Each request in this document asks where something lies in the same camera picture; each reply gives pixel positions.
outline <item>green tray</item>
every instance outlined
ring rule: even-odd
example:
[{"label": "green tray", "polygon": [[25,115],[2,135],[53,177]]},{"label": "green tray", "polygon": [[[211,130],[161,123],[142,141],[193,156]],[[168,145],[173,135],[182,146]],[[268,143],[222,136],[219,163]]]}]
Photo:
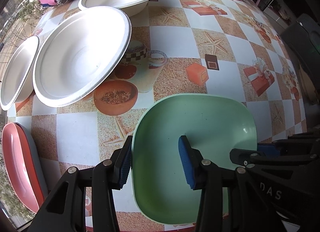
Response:
[{"label": "green tray", "polygon": [[[208,94],[176,94],[157,101],[140,118],[132,142],[135,201],[151,220],[163,224],[196,222],[201,191],[190,189],[183,172],[178,139],[219,167],[234,170],[233,148],[257,149],[256,127],[247,108]],[[223,191],[223,211],[228,196]]]}]

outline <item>floor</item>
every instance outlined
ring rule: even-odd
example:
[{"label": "floor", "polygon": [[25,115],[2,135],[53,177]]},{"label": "floor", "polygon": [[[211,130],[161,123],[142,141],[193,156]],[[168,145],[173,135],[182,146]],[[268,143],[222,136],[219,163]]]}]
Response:
[{"label": "floor", "polygon": [[[284,28],[279,25],[275,20],[273,20],[270,16],[265,14],[265,16],[268,18],[270,21],[271,25],[274,27],[274,29],[277,31],[277,33],[280,35],[283,31]],[[298,72],[300,65],[297,56],[295,53],[284,43],[287,52],[290,56],[290,59],[292,61],[293,67],[296,72]],[[312,105],[306,95],[303,92],[303,89],[301,90],[302,92],[302,99],[303,99],[303,104],[304,104],[304,109],[305,109],[305,114],[306,114],[306,122],[307,122],[307,128],[313,128],[317,125],[320,125],[320,105],[315,104]]]}]

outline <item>checkered tablecloth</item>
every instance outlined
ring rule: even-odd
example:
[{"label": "checkered tablecloth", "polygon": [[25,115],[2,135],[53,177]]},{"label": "checkered tablecloth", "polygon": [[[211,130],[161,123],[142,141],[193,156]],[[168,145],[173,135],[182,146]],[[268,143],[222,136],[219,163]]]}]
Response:
[{"label": "checkered tablecloth", "polygon": [[[59,23],[79,11],[77,3],[74,0],[58,6],[42,17],[34,31],[41,42]],[[49,189],[70,166],[88,168],[109,158],[115,149],[122,147],[127,135],[133,133],[147,108],[176,93],[208,93],[243,103],[253,115],[258,141],[271,142],[306,131],[301,91],[292,62],[279,36],[253,3],[152,0],[130,20],[132,40],[143,43],[148,51],[161,51],[168,59],[165,65],[148,70],[145,82],[150,91],[140,92],[128,112],[105,115],[95,107],[92,94],[62,108],[47,107],[32,95],[8,111],[9,121],[19,122],[31,131]],[[214,65],[219,70],[206,62],[206,57],[212,55],[217,58]],[[274,78],[268,79],[269,87],[260,91],[260,95],[246,74],[246,69],[256,69],[257,58],[263,59],[267,69],[264,72]],[[194,79],[186,71],[193,63],[201,65],[194,67]],[[206,78],[197,81],[199,69]],[[293,74],[287,76],[284,69],[291,69]],[[298,94],[290,90],[288,77],[296,84]],[[124,188],[114,191],[114,201],[122,231],[164,231],[193,226],[162,225],[144,217],[135,204],[130,175]],[[87,210],[87,226],[92,226],[90,206]]]}]

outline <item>red apple print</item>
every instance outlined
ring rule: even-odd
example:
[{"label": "red apple print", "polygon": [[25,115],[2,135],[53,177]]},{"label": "red apple print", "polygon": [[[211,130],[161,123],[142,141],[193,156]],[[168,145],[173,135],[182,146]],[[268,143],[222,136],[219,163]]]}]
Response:
[{"label": "red apple print", "polygon": [[119,64],[115,67],[115,75],[119,79],[130,79],[137,71],[137,67],[132,64]]}]

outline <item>silver bolt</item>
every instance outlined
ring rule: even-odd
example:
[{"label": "silver bolt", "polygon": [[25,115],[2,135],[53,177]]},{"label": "silver bolt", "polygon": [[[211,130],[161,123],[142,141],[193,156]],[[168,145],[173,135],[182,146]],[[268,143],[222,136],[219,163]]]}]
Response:
[{"label": "silver bolt", "polygon": [[211,161],[208,160],[208,159],[202,159],[201,163],[202,163],[203,165],[210,165],[210,164],[211,164]]},{"label": "silver bolt", "polygon": [[76,172],[76,170],[77,170],[77,168],[75,168],[74,166],[72,166],[72,167],[70,167],[70,168],[68,169],[68,173],[73,174],[73,173]]},{"label": "silver bolt", "polygon": [[252,168],[252,167],[254,167],[255,166],[255,164],[248,164],[247,165],[247,168]]},{"label": "silver bolt", "polygon": [[104,166],[108,166],[108,165],[111,165],[111,164],[112,164],[112,161],[111,161],[110,159],[107,159],[107,160],[104,160],[104,161],[102,162],[102,164],[103,164]]},{"label": "silver bolt", "polygon": [[245,169],[243,167],[239,167],[237,168],[237,172],[240,174],[244,174],[245,173]]}]

